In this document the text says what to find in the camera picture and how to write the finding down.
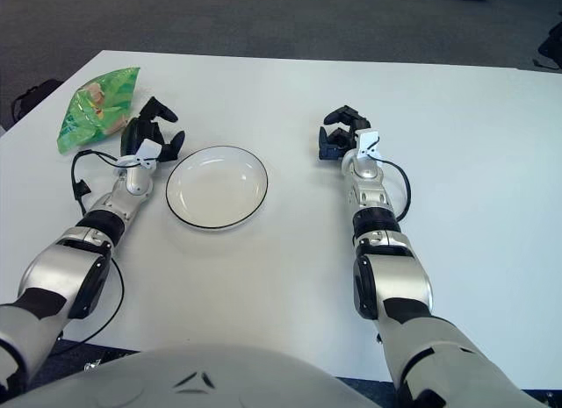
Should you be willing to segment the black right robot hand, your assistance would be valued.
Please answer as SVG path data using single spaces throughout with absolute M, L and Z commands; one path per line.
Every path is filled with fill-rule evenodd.
M 344 105 L 330 112 L 324 118 L 323 123 L 325 125 L 346 125 L 348 130 L 337 127 L 328 133 L 324 125 L 320 127 L 319 158 L 321 160 L 335 161 L 352 158 L 379 160 L 380 154 L 377 150 L 379 134 L 371 127 L 370 121 L 355 109 Z

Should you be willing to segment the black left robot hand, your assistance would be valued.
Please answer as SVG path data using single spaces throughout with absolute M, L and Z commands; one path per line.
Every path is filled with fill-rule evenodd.
M 176 161 L 184 144 L 185 132 L 165 142 L 156 118 L 176 123 L 177 115 L 155 97 L 150 97 L 137 117 L 132 118 L 121 135 L 119 168 L 153 168 L 157 162 Z

